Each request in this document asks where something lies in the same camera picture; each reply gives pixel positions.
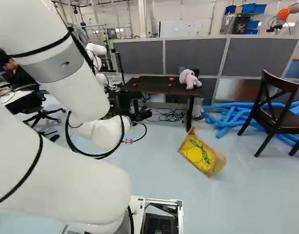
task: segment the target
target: gray floor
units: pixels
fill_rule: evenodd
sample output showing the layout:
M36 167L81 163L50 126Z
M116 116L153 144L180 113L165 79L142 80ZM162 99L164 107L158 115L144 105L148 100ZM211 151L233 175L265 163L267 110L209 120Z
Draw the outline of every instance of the gray floor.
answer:
M44 106L50 110L60 105L48 96ZM199 136L227 158L225 168L212 178L177 153L186 134L180 122L148 123L143 140L121 145L105 160L130 175L132 194L182 199L186 234L299 233L299 152L290 157L291 148L275 138L259 158L254 158L265 133L249 128L237 136L235 128L216 139L211 125L194 125ZM50 122L38 127L62 132L61 126ZM142 134L143 127L136 126L126 136ZM72 140L87 152L99 152L76 134ZM67 147L63 137L58 144ZM58 234L61 227L62 223L50 219L0 214L0 234Z

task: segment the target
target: stuffed animal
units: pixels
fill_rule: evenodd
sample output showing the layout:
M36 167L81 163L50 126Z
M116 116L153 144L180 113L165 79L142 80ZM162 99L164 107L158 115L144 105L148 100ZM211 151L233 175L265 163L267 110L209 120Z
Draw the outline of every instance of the stuffed animal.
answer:
M191 90L194 88L194 85L196 87L201 87L202 83L198 80L198 78L195 76L195 73L189 69L185 69L181 72L179 75L179 82L181 84L187 84L186 89Z

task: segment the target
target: black strap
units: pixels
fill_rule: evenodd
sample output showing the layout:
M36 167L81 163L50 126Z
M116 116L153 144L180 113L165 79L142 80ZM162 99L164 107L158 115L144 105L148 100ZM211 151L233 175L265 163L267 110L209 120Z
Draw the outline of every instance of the black strap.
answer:
M16 192L16 190L23 185L23 183L27 180L27 178L31 175L32 171L34 170L34 168L36 167L36 164L38 163L38 160L41 156L42 153L42 148L43 148L43 139L42 136L40 134L39 135L39 139L40 139L40 144L39 144L39 149L37 152L36 157L34 158L30 168L28 169L28 171L26 172L26 174L23 176L23 178L14 186L14 188L12 188L7 194L5 194L3 197L0 198L0 203L5 201L7 198L9 198L11 195L13 195L14 192Z
M30 55L35 55L35 54L44 52L46 50L54 48L55 46L58 46L59 44L62 44L64 41L66 41L71 36L72 40L75 43L75 45L77 46L77 48L79 49L80 53L84 57L85 61L87 62L87 64L89 64L89 67L91 68L93 74L95 75L97 71L95 71L93 62L91 61L91 59L90 59L89 55L87 54L85 48L78 41L78 39L76 38L76 36L72 34L72 32L74 31L73 27L67 27L67 29L68 29L68 33L63 38L59 39L58 41L55 41L52 44L46 45L46 46L41 47L41 48L36 49L36 50L25 52L25 53L22 53L22 54L10 55L10 57L13 57L13 58L22 58L22 57L26 57L26 56L30 56Z
M62 44L65 40L68 39L68 37L71 35L72 31L73 31L73 28L68 27L68 33L63 38L59 39L58 41L53 42L52 44L46 45L44 47L41 47L41 48L36 49L36 50L29 51L29 52L16 54L16 55L9 55L9 56L13 57L13 58L22 58L22 57L27 57L27 56L30 56L30 55L35 55L35 54L44 52L44 51L49 50L49 49L51 49L55 46L58 46L59 44Z

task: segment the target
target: person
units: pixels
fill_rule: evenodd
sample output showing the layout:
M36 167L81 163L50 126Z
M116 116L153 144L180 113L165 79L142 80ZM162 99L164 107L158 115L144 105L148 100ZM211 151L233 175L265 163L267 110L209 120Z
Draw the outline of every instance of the person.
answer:
M8 73L6 81L11 84L12 89L28 84L39 85L19 64L9 55L0 49L0 70L4 69Z

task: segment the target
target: yellow paper bag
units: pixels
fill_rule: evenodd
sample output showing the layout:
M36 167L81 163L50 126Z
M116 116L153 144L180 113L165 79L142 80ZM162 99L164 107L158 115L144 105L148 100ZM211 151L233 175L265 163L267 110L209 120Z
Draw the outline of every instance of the yellow paper bag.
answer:
M226 164L226 157L201 140L195 127L189 130L178 152L208 177Z

